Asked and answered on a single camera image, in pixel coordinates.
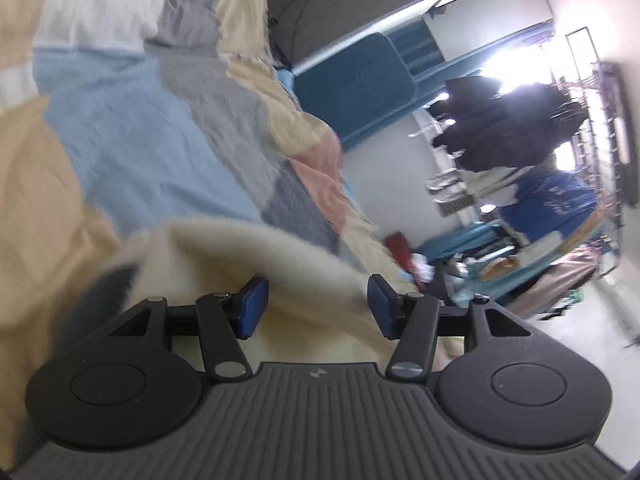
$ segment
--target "pink fabric patch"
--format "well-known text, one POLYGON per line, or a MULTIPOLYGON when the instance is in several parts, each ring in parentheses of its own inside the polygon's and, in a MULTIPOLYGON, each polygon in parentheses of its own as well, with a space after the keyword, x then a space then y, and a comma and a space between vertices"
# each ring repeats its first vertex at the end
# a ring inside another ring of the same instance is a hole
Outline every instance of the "pink fabric patch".
POLYGON ((290 161, 293 171, 322 215, 340 234, 347 221, 348 205, 342 194, 342 150, 338 138, 335 134, 326 135, 319 144, 290 158, 290 161))

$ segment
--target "ribbed gray panel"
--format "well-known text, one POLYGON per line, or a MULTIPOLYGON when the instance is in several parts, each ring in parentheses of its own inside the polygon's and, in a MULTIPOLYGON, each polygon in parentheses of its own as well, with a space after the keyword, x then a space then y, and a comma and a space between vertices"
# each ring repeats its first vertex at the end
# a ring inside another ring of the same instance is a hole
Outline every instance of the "ribbed gray panel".
POLYGON ((593 447, 549 455, 485 446, 450 426, 421 386, 374 365, 264 365, 213 388, 180 430, 138 449, 47 444, 16 480, 607 480, 593 447))

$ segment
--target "white floor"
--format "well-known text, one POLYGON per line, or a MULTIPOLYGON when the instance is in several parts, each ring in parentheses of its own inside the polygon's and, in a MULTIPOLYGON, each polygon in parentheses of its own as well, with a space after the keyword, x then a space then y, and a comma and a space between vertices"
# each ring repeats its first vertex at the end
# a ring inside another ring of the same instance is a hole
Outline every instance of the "white floor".
POLYGON ((604 372, 613 405, 597 446, 630 469, 640 461, 640 348, 626 348, 628 338, 593 283, 583 290, 584 302, 563 317, 533 324, 604 372))

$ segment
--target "blanket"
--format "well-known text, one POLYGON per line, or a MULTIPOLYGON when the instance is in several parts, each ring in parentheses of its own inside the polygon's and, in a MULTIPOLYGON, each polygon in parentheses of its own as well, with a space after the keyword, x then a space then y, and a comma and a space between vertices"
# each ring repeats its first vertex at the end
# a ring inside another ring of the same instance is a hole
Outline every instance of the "blanket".
POLYGON ((259 270, 252 365, 388 359, 366 276, 411 286, 345 197, 334 132, 278 83, 266 0, 0 0, 0 38, 2 468, 37 441, 30 375, 104 302, 259 270), (86 293, 126 269, 122 298, 86 293))

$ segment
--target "cable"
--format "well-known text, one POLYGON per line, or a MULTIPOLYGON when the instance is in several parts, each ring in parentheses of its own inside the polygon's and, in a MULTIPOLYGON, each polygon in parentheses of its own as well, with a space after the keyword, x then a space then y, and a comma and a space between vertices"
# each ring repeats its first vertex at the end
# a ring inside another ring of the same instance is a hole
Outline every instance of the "cable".
MULTIPOLYGON (((282 7, 282 9, 280 10, 280 12, 278 13, 276 19, 280 20, 280 18, 282 17, 282 15, 287 11, 287 9, 289 9, 289 7, 295 2, 296 0, 289 0, 287 2, 287 4, 282 7)), ((302 7, 300 7, 300 10, 298 11, 298 15, 296 16, 296 21, 293 24, 293 29, 291 31, 291 40, 289 43, 289 59, 293 62, 294 60, 294 54, 296 51, 296 38, 298 36, 298 25, 300 24, 300 20, 302 19, 302 16, 305 13, 306 8, 308 7, 308 4, 311 0, 305 0, 305 2, 302 4, 302 7)))

